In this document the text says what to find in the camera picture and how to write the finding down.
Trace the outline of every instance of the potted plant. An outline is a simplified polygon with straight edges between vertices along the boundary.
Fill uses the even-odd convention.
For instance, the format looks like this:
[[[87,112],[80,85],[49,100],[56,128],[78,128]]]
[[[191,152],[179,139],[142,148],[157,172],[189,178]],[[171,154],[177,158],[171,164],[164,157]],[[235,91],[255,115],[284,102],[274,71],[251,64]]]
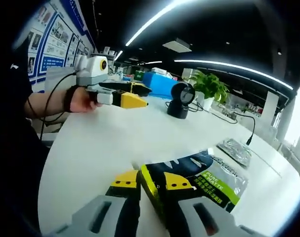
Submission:
[[[195,82],[194,89],[197,91],[197,102],[207,111],[211,108],[214,100],[223,103],[227,98],[228,87],[214,74],[204,74],[197,71],[189,78]]]

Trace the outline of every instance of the office desk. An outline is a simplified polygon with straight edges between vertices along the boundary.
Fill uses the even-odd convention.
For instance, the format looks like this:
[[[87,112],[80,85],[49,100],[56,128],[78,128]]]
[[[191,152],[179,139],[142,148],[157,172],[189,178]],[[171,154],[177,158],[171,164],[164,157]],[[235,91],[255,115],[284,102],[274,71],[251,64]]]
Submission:
[[[131,170],[132,161],[167,161],[213,147],[228,137],[246,142],[251,135],[241,125],[206,112],[189,112],[185,120],[173,118],[166,114],[165,100],[146,100],[147,108],[103,106],[94,113],[68,117],[50,150],[40,183],[38,213],[43,234],[70,223],[73,213],[105,194],[117,174]],[[256,135],[250,148],[256,155],[248,170],[218,149],[214,154],[249,179],[232,211],[236,224],[271,236],[300,201],[300,177]],[[168,236],[143,189],[140,208],[138,236]]]

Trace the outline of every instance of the white flower pot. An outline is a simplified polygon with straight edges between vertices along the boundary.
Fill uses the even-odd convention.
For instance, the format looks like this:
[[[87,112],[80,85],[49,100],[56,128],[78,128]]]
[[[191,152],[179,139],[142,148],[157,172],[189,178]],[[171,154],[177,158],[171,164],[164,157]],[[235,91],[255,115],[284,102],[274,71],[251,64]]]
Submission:
[[[196,91],[196,101],[201,105],[204,106],[204,100],[205,100],[205,94],[200,92],[200,91]]]
[[[205,99],[203,105],[204,110],[209,111],[213,102],[214,102],[214,97]]]

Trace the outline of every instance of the black wrist strap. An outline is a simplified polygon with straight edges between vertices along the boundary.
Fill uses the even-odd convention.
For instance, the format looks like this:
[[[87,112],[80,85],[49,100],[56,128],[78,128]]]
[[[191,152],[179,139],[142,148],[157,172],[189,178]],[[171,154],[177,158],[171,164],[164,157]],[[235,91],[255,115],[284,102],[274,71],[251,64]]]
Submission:
[[[73,85],[66,91],[66,94],[65,94],[65,97],[63,100],[63,108],[64,108],[65,112],[69,112],[69,113],[72,112],[71,108],[70,108],[71,101],[72,101],[75,90],[79,87],[80,87],[79,85]]]

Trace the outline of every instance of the black ceiling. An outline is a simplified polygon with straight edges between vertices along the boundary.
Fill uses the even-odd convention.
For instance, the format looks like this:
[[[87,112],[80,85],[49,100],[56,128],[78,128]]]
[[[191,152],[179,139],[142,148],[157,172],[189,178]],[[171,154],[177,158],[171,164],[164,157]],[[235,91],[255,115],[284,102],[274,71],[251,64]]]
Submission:
[[[97,49],[110,46],[117,51],[123,50],[119,62],[131,57],[141,62],[163,61],[152,66],[177,75],[182,74],[184,67],[211,68],[238,74],[266,86],[228,73],[210,71],[229,84],[230,88],[245,92],[239,96],[258,105],[263,105],[268,90],[285,95],[280,96],[280,108],[284,107],[287,98],[293,98],[300,86],[300,5],[294,1],[286,3],[282,0],[195,0],[166,13],[131,45],[125,46],[144,23],[171,2],[172,0],[97,0],[93,4],[91,0],[80,0]],[[177,53],[162,46],[175,38],[192,44],[192,52]],[[278,50],[281,50],[281,56],[277,54]],[[174,59],[211,60],[252,68],[284,81],[294,90],[243,70],[175,63]]]

